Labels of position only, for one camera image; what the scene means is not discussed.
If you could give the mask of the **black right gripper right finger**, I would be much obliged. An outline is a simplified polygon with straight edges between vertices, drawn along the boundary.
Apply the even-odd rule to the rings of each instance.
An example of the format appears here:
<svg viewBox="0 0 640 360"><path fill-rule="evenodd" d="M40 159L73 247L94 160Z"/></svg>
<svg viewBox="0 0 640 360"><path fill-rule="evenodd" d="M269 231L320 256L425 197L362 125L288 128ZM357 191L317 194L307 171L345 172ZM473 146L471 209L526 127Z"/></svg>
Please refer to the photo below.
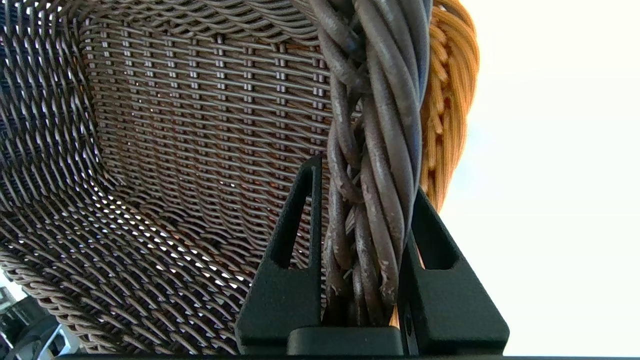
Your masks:
<svg viewBox="0 0 640 360"><path fill-rule="evenodd" d="M510 329L425 192L414 200L398 319L410 356L500 356Z"/></svg>

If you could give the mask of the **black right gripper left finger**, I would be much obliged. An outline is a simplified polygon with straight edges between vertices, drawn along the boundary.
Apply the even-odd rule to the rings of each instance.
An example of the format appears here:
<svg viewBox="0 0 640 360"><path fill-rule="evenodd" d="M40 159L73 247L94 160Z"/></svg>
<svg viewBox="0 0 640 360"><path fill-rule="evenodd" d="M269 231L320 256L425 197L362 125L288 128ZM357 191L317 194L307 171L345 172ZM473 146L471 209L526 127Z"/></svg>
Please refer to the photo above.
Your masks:
<svg viewBox="0 0 640 360"><path fill-rule="evenodd" d="M235 324L243 356L284 356L290 333L316 327L322 312L322 156L300 166ZM290 268L307 198L308 265Z"/></svg>

